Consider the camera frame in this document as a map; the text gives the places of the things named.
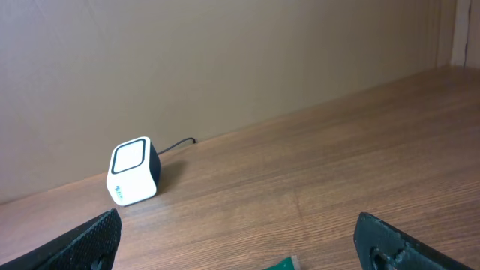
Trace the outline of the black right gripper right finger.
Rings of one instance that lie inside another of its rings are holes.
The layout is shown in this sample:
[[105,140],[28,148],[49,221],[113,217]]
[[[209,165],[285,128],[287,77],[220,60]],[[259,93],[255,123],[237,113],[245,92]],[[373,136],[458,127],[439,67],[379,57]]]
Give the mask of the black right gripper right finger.
[[363,269],[473,270],[367,212],[359,214],[353,240]]

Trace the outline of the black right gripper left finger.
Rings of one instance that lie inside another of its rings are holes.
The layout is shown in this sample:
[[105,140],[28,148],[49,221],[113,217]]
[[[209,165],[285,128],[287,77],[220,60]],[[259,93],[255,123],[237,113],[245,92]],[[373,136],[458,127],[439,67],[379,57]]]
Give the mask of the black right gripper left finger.
[[46,244],[1,265],[1,270],[110,270],[121,239],[116,209],[79,225]]

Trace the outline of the green 3M gloves packet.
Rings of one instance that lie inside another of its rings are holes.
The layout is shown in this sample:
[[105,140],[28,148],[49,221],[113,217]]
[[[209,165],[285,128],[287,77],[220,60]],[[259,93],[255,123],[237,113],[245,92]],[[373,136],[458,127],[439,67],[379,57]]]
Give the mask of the green 3M gloves packet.
[[301,266],[297,256],[289,256],[282,259],[279,263],[269,266],[264,270],[300,270]]

